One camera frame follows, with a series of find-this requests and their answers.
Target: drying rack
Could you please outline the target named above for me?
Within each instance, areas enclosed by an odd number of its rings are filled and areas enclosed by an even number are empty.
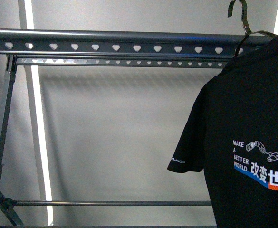
[[[0,29],[0,54],[7,55],[0,110],[0,179],[18,65],[224,68],[242,40],[240,35]],[[268,42],[268,37],[251,36],[241,55]],[[0,191],[0,210],[12,225],[23,226],[15,206],[211,206],[211,202],[18,201]]]

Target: perforated metal bar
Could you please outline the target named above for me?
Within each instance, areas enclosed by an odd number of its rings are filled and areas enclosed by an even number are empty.
[[[243,36],[0,29],[0,54],[18,65],[223,68]],[[268,43],[252,36],[242,54]]]

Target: white wall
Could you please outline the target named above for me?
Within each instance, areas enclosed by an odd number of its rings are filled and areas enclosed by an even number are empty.
[[[228,19],[229,2],[32,1],[35,29],[243,34],[240,4]],[[247,3],[251,29],[273,31],[278,0]],[[16,0],[0,1],[0,28],[19,28]],[[0,85],[4,68],[5,57],[0,57]],[[166,167],[199,90],[219,72],[40,67],[53,200],[208,200],[203,173],[176,174]],[[38,200],[23,67],[18,74],[0,187],[8,197]],[[16,210],[26,225],[47,221],[44,210]],[[34,219],[33,213],[40,217]],[[0,219],[0,225],[7,224]],[[213,224],[210,207],[54,210],[54,225]]]

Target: metal rod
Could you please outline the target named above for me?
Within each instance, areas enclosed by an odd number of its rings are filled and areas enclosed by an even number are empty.
[[[15,202],[15,206],[211,206],[210,201],[22,201]]]
[[[56,40],[56,41],[119,41],[119,42],[178,42],[207,44],[237,44],[241,35],[223,34],[190,34],[163,32],[123,32],[123,31],[63,31],[63,30],[30,30],[30,29],[0,29],[0,39],[9,40]],[[268,38],[250,37],[248,43],[266,44]]]
[[[2,165],[2,158],[4,153],[4,146],[7,134],[8,119],[10,113],[10,105],[12,99],[13,84],[15,82],[16,74],[16,57],[7,56],[7,66],[4,77],[4,88],[0,109],[0,166]]]

